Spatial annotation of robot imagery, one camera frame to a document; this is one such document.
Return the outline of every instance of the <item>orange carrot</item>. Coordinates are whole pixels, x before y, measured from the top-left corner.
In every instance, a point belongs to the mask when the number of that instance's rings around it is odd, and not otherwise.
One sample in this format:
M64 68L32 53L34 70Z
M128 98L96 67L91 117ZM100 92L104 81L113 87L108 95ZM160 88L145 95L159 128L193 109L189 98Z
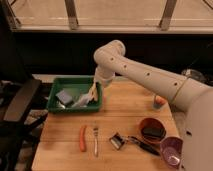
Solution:
M79 148L81 152L86 151L86 142L85 142L85 131L86 131L86 125L83 125L80 128L80 136L79 136Z

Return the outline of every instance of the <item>metal fork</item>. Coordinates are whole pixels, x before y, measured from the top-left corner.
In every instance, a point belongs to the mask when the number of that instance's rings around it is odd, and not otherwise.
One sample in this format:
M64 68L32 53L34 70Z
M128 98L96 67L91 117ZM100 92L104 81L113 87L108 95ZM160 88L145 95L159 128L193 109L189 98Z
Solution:
M98 126L95 126L93 128L93 134L94 134L94 138L95 138L94 155L95 155L95 157L98 157Z

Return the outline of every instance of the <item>green tray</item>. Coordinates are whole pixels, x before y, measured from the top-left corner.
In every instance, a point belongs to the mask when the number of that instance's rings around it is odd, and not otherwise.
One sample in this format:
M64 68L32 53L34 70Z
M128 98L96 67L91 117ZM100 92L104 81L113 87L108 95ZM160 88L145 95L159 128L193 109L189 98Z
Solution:
M49 100L47 102L47 110L52 113L70 113L70 112L97 112L99 111L102 104L102 91L101 85L97 83L98 101L91 101L86 107L69 107L62 108L55 96L61 90L69 92L74 99L78 99L80 95L88 93L90 87L93 84L92 76L81 76L81 77L66 77L66 78L55 78Z

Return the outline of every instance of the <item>black chair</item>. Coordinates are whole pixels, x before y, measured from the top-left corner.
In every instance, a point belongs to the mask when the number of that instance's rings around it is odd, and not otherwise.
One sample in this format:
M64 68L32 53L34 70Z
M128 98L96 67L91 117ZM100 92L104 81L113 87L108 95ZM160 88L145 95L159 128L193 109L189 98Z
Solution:
M23 67L16 50L0 1L0 170L14 171L24 140L39 142L30 132L43 123L47 114L30 125L25 120L33 105L44 109L46 100L40 95L42 82Z

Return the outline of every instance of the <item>wood grain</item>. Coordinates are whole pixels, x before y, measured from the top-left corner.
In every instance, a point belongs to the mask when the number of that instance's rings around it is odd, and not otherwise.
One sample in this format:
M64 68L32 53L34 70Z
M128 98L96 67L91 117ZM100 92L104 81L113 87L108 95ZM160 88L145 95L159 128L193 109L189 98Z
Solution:
M139 123L153 117L160 120L166 136L179 136L168 104L160 110L152 107L153 93L131 81L115 81L103 93L99 112L49 114L34 158L33 171L170 171L160 157L134 144L117 151L109 142L116 132L141 139ZM99 126L99 157L94 156L93 127ZM79 150L79 131L87 125L87 152Z

